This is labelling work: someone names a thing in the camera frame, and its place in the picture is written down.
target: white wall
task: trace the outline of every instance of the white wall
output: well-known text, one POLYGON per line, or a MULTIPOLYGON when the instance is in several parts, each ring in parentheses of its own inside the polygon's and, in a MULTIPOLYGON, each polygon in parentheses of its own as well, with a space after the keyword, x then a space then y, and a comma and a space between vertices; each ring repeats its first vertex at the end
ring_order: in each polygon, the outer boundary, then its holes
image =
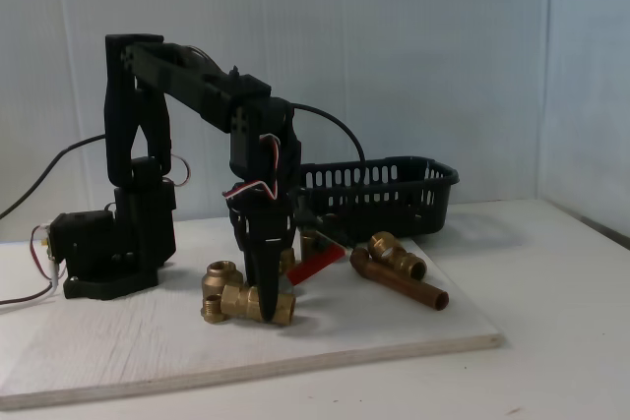
MULTIPOLYGON (((533 197, 545 0, 0 0, 0 208, 61 148, 103 130, 103 37, 154 32, 202 47, 274 93, 347 121, 368 157, 418 154, 460 171, 454 202, 533 197)), ((193 166, 176 217, 225 214, 227 136, 170 102, 193 166)), ((303 160, 354 158, 319 118, 296 119, 303 160)), ((112 198, 103 144, 64 158, 0 222, 25 239, 61 211, 112 198)))
POLYGON ((630 235, 630 0, 551 0, 540 191, 630 235))

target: white wooden board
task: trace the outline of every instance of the white wooden board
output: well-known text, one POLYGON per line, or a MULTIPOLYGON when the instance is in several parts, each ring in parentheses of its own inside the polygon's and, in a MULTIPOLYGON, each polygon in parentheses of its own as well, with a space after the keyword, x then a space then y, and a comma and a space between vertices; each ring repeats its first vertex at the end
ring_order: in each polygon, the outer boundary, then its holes
POLYGON ((296 287, 294 323, 206 324, 207 264, 241 255, 226 218, 176 226, 160 285, 114 301, 58 300, 0 388, 15 409, 188 389, 367 361, 498 346, 499 331, 411 241, 451 302, 434 312, 372 281, 347 259, 296 287))

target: brass pipe fitting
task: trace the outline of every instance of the brass pipe fitting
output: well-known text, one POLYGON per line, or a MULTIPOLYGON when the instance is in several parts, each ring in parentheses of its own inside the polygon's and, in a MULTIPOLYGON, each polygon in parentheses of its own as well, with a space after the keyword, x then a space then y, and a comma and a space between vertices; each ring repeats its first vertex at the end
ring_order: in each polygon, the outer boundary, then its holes
POLYGON ((221 295, 227 283, 242 284, 243 274, 232 261, 215 261, 208 265, 206 275, 201 279, 204 300, 211 295, 221 295))
POLYGON ((299 232, 299 249, 302 261, 306 261, 320 253, 317 249, 320 236, 314 230, 303 230, 299 232))
POLYGON ((220 295, 209 295, 204 299, 204 306, 201 308, 201 316, 209 324, 218 324, 229 318, 221 311, 220 295))
POLYGON ((403 255, 395 255, 391 260, 395 273, 415 280, 423 280, 426 274, 426 263, 413 253, 405 252, 403 255))
POLYGON ((292 270, 295 266, 295 252, 292 248, 286 248, 280 253, 280 275, 292 270))
POLYGON ((392 266, 392 261, 396 256, 407 252, 401 242, 394 235, 387 231, 379 231, 372 235, 367 249, 372 259, 382 265, 392 266))
POLYGON ((409 253, 394 235, 387 231, 376 233, 368 244, 369 254, 377 263, 389 266, 397 274, 422 280, 426 274, 426 263, 413 253, 409 253))
MULTIPOLYGON (((295 296, 292 294, 278 294, 276 312, 271 323, 277 325, 290 325, 293 320, 295 308, 295 296)), ((233 317, 245 317, 257 322, 263 322, 260 314, 258 299, 258 287, 242 287, 228 284, 223 290, 220 299, 220 310, 233 317)))

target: black plastic basket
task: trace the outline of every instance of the black plastic basket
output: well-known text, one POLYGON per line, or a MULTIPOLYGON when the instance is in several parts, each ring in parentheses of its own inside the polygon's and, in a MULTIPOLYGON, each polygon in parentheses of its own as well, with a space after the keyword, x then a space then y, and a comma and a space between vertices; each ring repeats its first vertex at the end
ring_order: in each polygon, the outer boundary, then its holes
POLYGON ((378 231, 397 237, 434 233, 444 226, 455 169, 415 156, 360 162, 302 164, 300 194, 317 216, 334 221, 355 241, 378 231))

